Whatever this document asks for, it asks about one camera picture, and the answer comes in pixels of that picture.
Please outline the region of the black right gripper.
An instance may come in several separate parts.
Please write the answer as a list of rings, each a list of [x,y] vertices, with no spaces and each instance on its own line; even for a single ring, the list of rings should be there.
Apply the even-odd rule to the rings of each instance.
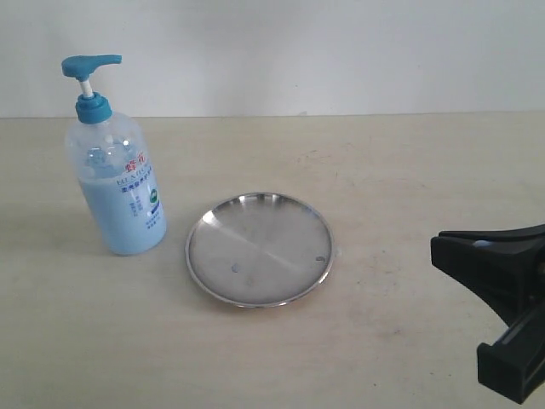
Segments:
[[[544,226],[442,231],[431,263],[485,302],[508,325],[477,347],[478,382],[522,404],[544,384]]]

